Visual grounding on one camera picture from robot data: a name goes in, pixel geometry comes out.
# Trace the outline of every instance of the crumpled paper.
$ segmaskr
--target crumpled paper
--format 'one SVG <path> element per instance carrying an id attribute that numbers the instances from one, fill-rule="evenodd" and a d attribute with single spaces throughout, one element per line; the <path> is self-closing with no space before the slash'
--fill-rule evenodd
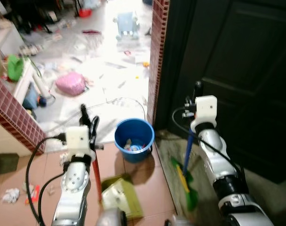
<path id="1" fill-rule="evenodd" d="M 59 163 L 60 166 L 63 166 L 66 161 L 68 161 L 68 153 L 67 152 L 60 155 L 60 163 Z"/>
<path id="2" fill-rule="evenodd" d="M 2 200 L 7 203 L 15 203 L 19 197 L 19 189 L 12 188 L 6 190 L 5 195 L 2 197 Z"/>

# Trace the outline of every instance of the wall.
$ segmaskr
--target wall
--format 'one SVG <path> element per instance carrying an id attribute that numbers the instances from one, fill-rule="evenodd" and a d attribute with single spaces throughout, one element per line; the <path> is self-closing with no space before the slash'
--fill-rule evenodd
<path id="1" fill-rule="evenodd" d="M 17 153 L 19 156 L 31 152 L 0 125 L 0 153 Z"/>
<path id="2" fill-rule="evenodd" d="M 163 48 L 166 38 L 169 4 L 169 0 L 153 1 L 147 112 L 147 119 L 152 124 L 155 122 L 155 110 L 157 106 L 159 81 L 161 78 Z"/>
<path id="3" fill-rule="evenodd" d="M 0 79 L 0 125 L 31 152 L 45 133 L 8 91 Z M 37 154 L 44 150 L 42 144 Z"/>

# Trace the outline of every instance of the red stick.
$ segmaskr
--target red stick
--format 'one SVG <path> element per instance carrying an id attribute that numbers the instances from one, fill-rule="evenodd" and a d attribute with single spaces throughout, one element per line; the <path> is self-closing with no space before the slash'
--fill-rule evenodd
<path id="1" fill-rule="evenodd" d="M 95 179 L 96 179 L 96 183 L 97 183 L 98 200 L 100 202 L 100 201 L 102 201 L 102 191 L 101 191 L 102 188 L 101 188 L 101 178 L 100 178 L 97 155 L 96 155 L 95 161 L 92 162 L 92 166 L 94 169 Z"/>

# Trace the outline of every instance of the red object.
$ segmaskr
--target red object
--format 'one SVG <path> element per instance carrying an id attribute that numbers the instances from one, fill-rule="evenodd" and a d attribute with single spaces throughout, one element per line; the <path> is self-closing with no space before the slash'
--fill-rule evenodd
<path id="1" fill-rule="evenodd" d="M 92 13 L 92 10 L 90 8 L 82 8 L 79 10 L 79 17 L 88 17 Z"/>
<path id="2" fill-rule="evenodd" d="M 83 34 L 102 34 L 101 32 L 96 31 L 96 30 L 83 30 L 82 33 Z"/>
<path id="3" fill-rule="evenodd" d="M 40 186 L 36 185 L 36 187 L 35 187 L 35 189 L 33 191 L 33 196 L 31 197 L 32 198 L 32 202 L 37 202 L 38 201 L 38 199 L 39 199 L 39 190 L 40 190 Z M 29 199 L 28 198 L 26 198 L 25 203 L 29 204 Z"/>
<path id="4" fill-rule="evenodd" d="M 101 188 L 101 178 L 100 178 L 100 172 L 99 172 L 97 153 L 96 153 L 95 161 L 92 162 L 92 167 L 94 169 L 95 179 L 96 179 L 96 184 L 97 184 L 98 201 L 100 202 L 102 201 L 102 188 Z"/>

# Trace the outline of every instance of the messy floor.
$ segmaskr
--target messy floor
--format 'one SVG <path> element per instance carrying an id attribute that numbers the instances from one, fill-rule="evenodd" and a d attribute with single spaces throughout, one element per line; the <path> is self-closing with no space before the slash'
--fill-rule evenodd
<path id="1" fill-rule="evenodd" d="M 60 174 L 62 172 L 62 167 L 59 165 L 61 154 L 62 152 L 56 152 L 35 157 L 30 170 L 30 182 L 33 185 L 42 186 L 53 176 Z M 131 176 L 144 217 L 129 220 L 129 226 L 163 226 L 164 221 L 175 214 L 170 191 L 155 146 L 152 155 L 138 164 L 125 161 L 114 143 L 105 144 L 103 151 L 97 150 L 97 157 L 101 180 L 123 173 L 129 173 Z M 29 158 L 21 157 L 19 159 L 16 172 L 0 175 L 0 225 L 37 225 L 30 207 L 25 204 L 26 193 L 22 189 Z M 85 225 L 94 226 L 102 211 L 102 205 L 98 203 L 96 182 L 92 169 L 90 179 L 92 186 L 88 195 Z M 50 186 L 55 188 L 52 195 L 47 192 Z M 20 190 L 17 202 L 14 204 L 3 202 L 2 196 L 5 191 L 14 187 Z M 43 194 L 42 215 L 47 225 L 50 225 L 52 221 L 60 194 L 60 179 L 56 179 L 48 185 Z"/>
<path id="2" fill-rule="evenodd" d="M 141 0 L 133 0 L 140 29 L 137 40 L 124 37 L 117 41 L 117 25 L 113 17 L 120 1 L 107 1 L 94 10 L 88 18 L 73 17 L 73 12 L 63 16 L 68 27 L 49 26 L 53 34 L 32 32 L 24 35 L 27 44 L 43 46 L 43 51 L 32 57 L 43 71 L 43 82 L 55 102 L 35 110 L 37 122 L 47 135 L 58 134 L 69 126 L 79 125 L 80 105 L 87 106 L 90 117 L 98 115 L 97 143 L 105 143 L 104 150 L 97 150 L 101 180 L 128 173 L 143 212 L 142 218 L 129 219 L 129 226 L 162 226 L 175 214 L 171 194 L 154 146 L 153 152 L 143 162 L 132 164 L 123 159 L 114 145 L 114 130 L 123 119 L 141 118 L 147 114 L 148 63 L 151 37 L 145 35 L 152 23 L 152 7 Z M 102 35 L 83 34 L 83 30 L 96 30 Z M 54 84 L 57 78 L 69 73 L 82 74 L 87 90 L 72 97 L 62 93 Z M 50 178 L 62 172 L 60 155 L 66 150 L 60 142 L 48 142 L 45 154 L 36 156 L 30 169 L 30 183 L 42 187 Z M 0 225 L 36 226 L 23 189 L 26 166 L 30 157 L 20 157 L 17 170 L 0 175 Z M 94 226 L 102 212 L 98 202 L 96 181 L 91 169 L 91 189 L 85 225 Z M 2 200 L 7 189 L 18 188 L 15 203 Z M 60 179 L 53 181 L 43 194 L 42 215 L 51 224 L 56 204 L 60 198 Z"/>
<path id="3" fill-rule="evenodd" d="M 151 36 L 145 35 L 152 23 L 152 7 L 141 0 L 132 1 L 139 19 L 139 38 L 123 37 L 117 41 L 117 24 L 113 17 L 119 12 L 120 1 L 109 1 L 94 10 L 91 17 L 74 19 L 66 13 L 63 20 L 69 27 L 50 26 L 53 34 L 33 32 L 24 35 L 28 43 L 42 45 L 44 50 L 32 57 L 42 68 L 43 81 L 56 98 L 48 106 L 35 110 L 37 122 L 48 134 L 79 125 L 80 104 L 89 114 L 100 117 L 97 143 L 114 141 L 118 122 L 126 118 L 144 119 L 148 101 L 148 63 Z M 102 34 L 84 34 L 96 30 Z M 60 91 L 55 80 L 74 71 L 87 80 L 87 90 L 75 97 Z M 62 150 L 59 142 L 49 141 L 46 152 Z"/>

